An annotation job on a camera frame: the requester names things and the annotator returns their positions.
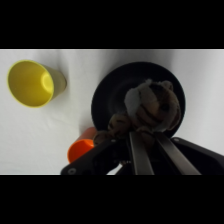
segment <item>yellow cup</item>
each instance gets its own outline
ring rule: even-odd
[[[61,72],[46,65],[22,60],[9,69],[8,87],[16,100],[36,108],[62,93],[66,88],[66,79]]]

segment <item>orange object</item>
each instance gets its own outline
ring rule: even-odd
[[[96,132],[97,132],[96,128],[94,127],[88,128],[82,133],[82,135],[76,141],[79,141],[81,139],[93,139],[94,136],[96,135]]]
[[[68,161],[69,163],[74,162],[79,157],[83,156],[85,153],[94,148],[93,140],[82,139],[76,141],[68,150]]]

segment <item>brown stuffed animal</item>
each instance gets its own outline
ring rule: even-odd
[[[121,138],[131,127],[141,133],[147,149],[155,142],[154,132],[172,130],[180,122],[181,111],[173,85],[169,81],[147,80],[131,89],[125,96],[126,114],[112,116],[108,131],[99,131],[94,137],[94,145],[106,139]]]

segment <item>plastic cup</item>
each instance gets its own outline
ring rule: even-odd
[[[8,87],[14,98],[28,107],[42,107],[66,88],[63,74],[31,60],[18,61],[8,72]]]
[[[97,130],[94,127],[85,130],[82,135],[71,145],[68,150],[68,161],[69,163],[74,162],[79,157],[94,148],[93,137]]]

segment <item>black pan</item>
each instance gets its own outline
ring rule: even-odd
[[[180,102],[182,118],[179,125],[164,134],[171,138],[180,127],[185,113],[185,95],[177,78],[162,66],[149,62],[123,65],[108,74],[97,87],[92,100],[92,119],[97,130],[107,130],[113,114],[125,112],[124,98],[129,89],[137,87],[147,79],[168,80]]]

